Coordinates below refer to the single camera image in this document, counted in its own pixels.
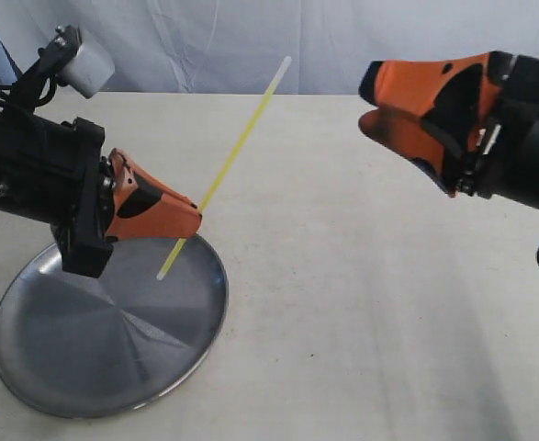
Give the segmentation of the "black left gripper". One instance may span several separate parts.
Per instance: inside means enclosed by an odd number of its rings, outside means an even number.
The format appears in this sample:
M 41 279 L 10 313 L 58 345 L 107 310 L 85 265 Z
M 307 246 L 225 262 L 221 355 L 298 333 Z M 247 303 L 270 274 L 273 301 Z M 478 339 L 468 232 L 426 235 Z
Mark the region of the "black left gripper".
M 105 130 L 77 118 L 73 121 L 73 140 L 78 152 L 73 199 L 65 219 L 52 226 L 51 232 L 63 271 L 100 277 L 113 251 L 105 239 L 101 214 Z M 197 233 L 202 215 L 189 198 L 154 178 L 120 149 L 112 150 L 108 159 L 115 177 L 115 214 L 107 228 L 108 238 L 189 238 Z

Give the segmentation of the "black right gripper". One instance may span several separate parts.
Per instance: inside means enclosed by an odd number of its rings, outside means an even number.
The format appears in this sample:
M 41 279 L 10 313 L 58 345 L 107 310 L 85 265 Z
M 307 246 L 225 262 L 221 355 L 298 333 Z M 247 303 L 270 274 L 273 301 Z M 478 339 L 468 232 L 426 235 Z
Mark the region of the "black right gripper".
M 373 61 L 359 96 L 359 130 L 448 197 L 539 198 L 539 58 Z

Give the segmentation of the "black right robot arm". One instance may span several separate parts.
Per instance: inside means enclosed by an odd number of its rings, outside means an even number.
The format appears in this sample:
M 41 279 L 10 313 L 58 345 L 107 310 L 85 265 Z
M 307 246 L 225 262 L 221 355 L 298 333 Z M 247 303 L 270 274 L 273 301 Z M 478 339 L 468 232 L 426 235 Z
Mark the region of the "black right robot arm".
M 358 95 L 372 105 L 360 131 L 447 196 L 497 195 L 539 210 L 539 58 L 372 61 Z

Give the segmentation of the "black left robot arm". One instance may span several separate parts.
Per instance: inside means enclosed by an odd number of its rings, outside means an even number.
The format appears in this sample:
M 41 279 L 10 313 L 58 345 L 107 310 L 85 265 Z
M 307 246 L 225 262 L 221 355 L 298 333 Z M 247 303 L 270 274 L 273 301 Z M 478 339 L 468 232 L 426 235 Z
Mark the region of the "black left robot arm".
M 128 153 L 103 155 L 102 127 L 35 115 L 45 85 L 56 85 L 54 73 L 33 64 L 0 101 L 0 211 L 49 225 L 62 270 L 92 278 L 116 242 L 197 234 L 197 205 Z

